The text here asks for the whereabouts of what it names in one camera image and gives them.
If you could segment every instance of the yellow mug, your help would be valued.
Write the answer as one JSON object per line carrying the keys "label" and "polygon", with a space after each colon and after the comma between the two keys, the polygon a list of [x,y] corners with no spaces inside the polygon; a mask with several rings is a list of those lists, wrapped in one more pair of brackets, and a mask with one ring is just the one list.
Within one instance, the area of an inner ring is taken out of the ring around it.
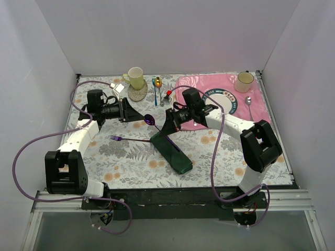
{"label": "yellow mug", "polygon": [[135,90],[140,90],[144,85],[143,70],[140,67],[133,67],[128,71],[128,74],[123,75],[122,79],[131,84]]}

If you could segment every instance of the mug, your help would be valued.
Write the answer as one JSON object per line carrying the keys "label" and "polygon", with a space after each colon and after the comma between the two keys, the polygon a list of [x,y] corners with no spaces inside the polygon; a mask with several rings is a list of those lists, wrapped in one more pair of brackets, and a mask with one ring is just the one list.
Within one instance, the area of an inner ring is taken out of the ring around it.
{"label": "mug", "polygon": [[234,88],[239,93],[246,93],[247,91],[249,91],[253,80],[254,77],[251,73],[249,73],[249,71],[240,72],[239,75],[237,75]]}
{"label": "mug", "polygon": [[140,90],[144,85],[143,70],[140,67],[133,67],[128,71],[128,74],[123,75],[122,79],[131,84],[135,90]]}

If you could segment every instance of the purple fork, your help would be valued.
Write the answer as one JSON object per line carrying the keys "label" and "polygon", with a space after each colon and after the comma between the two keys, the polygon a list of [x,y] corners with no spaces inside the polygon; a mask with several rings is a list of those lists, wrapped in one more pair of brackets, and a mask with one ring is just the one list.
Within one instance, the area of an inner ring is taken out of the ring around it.
{"label": "purple fork", "polygon": [[110,138],[111,140],[115,140],[115,141],[121,141],[121,140],[133,140],[133,141],[150,142],[150,140],[134,140],[134,139],[126,139],[126,138],[122,138],[122,137],[114,136],[114,135],[111,135],[109,138]]}

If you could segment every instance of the white wall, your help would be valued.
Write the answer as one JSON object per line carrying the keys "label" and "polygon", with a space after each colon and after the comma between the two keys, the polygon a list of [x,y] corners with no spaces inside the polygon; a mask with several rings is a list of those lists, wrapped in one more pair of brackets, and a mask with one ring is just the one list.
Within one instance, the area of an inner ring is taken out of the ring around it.
{"label": "white wall", "polygon": [[[61,131],[75,75],[33,0],[0,0],[0,250],[20,250],[32,201],[16,189],[12,162],[37,136]],[[44,155],[60,138],[33,144],[18,162],[31,195],[45,187]]]}
{"label": "white wall", "polygon": [[36,0],[76,73],[263,69],[299,0]]}
{"label": "white wall", "polygon": [[329,250],[335,250],[335,2],[300,1],[264,81],[299,185],[308,188]]}

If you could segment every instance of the pink cloth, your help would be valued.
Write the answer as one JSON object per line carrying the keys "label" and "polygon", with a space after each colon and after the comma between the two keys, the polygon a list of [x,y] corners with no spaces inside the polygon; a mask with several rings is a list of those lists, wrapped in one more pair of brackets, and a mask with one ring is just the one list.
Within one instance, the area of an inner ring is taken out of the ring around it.
{"label": "pink cloth", "polygon": [[[176,86],[180,85],[188,85],[192,87],[196,87],[199,90],[206,92],[210,89],[220,88],[225,89],[234,94],[237,99],[237,111],[233,114],[234,116],[244,119],[250,120],[249,108],[247,104],[244,102],[247,96],[251,97],[252,104],[251,114],[254,121],[260,121],[262,119],[268,121],[270,123],[270,117],[267,112],[261,91],[257,84],[257,81],[254,80],[252,86],[249,91],[246,93],[239,93],[234,89],[234,83],[236,81],[237,75],[232,74],[217,74],[217,75],[197,75],[197,76],[184,76],[180,77],[176,83]],[[182,92],[186,88],[179,88],[176,90],[176,101],[185,104]],[[189,121],[187,123],[182,124],[182,130],[186,131],[194,131],[205,129],[203,125],[194,126],[193,121]]]}

